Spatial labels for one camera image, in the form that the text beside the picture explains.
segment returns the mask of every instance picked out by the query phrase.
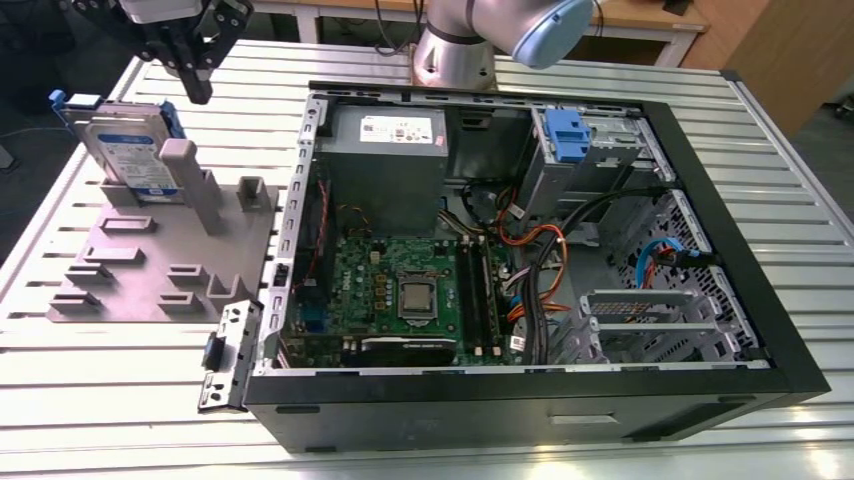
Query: floor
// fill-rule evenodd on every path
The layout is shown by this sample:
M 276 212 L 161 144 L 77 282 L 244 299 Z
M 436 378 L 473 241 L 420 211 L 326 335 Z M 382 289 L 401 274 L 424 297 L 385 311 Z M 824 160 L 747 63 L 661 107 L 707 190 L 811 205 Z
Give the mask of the floor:
M 54 75 L 54 81 L 69 92 L 106 95 L 126 66 L 129 55 L 73 13 L 66 14 L 66 18 L 77 48 L 54 59 L 55 69 L 47 68 L 46 78 Z M 377 41 L 373 25 L 372 22 L 324 19 L 324 41 L 373 45 Z M 294 27 L 288 17 L 273 20 L 266 15 L 256 15 L 246 38 L 296 41 Z M 405 25 L 389 26 L 389 35 L 396 41 L 401 41 L 406 34 Z M 0 50 L 0 64 L 13 61 L 2 57 Z M 10 100 L 15 99 L 0 99 L 0 147 L 15 159 L 10 169 L 0 170 L 0 263 L 14 246 L 77 144 L 75 139 L 58 128 L 61 122 L 51 113 L 19 113 L 11 107 Z M 6 136 L 21 129 L 31 130 Z M 832 116 L 832 109 L 820 109 L 796 135 L 793 144 L 841 209 L 854 218 L 854 190 L 849 188 L 854 185 L 854 159 L 849 153 L 854 151 L 854 121 L 837 120 Z

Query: aluminum table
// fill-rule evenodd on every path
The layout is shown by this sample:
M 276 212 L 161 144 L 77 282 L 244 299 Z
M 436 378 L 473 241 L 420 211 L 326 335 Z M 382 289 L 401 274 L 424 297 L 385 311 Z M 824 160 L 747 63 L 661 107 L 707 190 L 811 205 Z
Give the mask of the aluminum table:
M 260 175 L 284 188 L 310 79 L 402 84 L 406 58 L 361 47 L 244 41 L 213 73 L 208 105 L 190 104 L 164 69 L 135 60 L 111 98 L 168 96 L 217 181 Z M 290 455 L 250 415 L 196 414 L 212 325 L 46 320 L 103 202 L 102 173 L 78 147 L 0 270 L 0 473 L 854 477 L 854 229 L 749 93 L 711 71 L 577 62 L 533 72 L 498 59 L 497 80 L 505 91 L 669 103 L 832 392 L 677 443 Z

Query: metal bracket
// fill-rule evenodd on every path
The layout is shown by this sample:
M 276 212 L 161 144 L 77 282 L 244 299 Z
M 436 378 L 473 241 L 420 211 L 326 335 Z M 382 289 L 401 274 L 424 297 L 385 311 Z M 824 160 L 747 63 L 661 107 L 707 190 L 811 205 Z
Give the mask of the metal bracket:
M 225 305 L 222 309 L 218 328 L 204 348 L 198 413 L 246 411 L 242 394 L 252 371 L 261 310 L 261 304 L 252 300 Z

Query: sticker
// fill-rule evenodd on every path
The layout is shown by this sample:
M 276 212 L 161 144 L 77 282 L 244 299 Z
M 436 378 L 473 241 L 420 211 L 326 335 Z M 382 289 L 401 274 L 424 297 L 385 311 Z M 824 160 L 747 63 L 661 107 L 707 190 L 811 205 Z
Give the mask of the sticker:
M 506 211 L 513 217 L 516 217 L 516 220 L 521 220 L 521 217 L 524 217 L 524 210 L 521 210 L 518 205 L 516 205 L 514 203 L 510 203 L 506 206 Z
M 156 197 L 177 193 L 177 184 L 169 169 L 157 158 L 157 145 L 150 137 L 99 134 L 97 139 L 109 166 L 130 190 L 154 197 L 154 201 Z
M 512 336 L 509 337 L 509 349 L 514 352 L 524 351 L 524 337 Z
M 432 143 L 429 118 L 373 117 L 361 119 L 358 140 L 370 143 Z

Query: motherboard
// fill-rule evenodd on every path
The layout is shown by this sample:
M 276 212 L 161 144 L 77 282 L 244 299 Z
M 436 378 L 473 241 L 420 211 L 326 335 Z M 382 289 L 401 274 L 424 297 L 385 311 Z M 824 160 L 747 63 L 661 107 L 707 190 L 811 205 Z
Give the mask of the motherboard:
M 314 368 L 504 365 L 497 272 L 508 252 L 482 239 L 341 238 L 332 298 L 304 306 L 304 333 L 288 337 Z

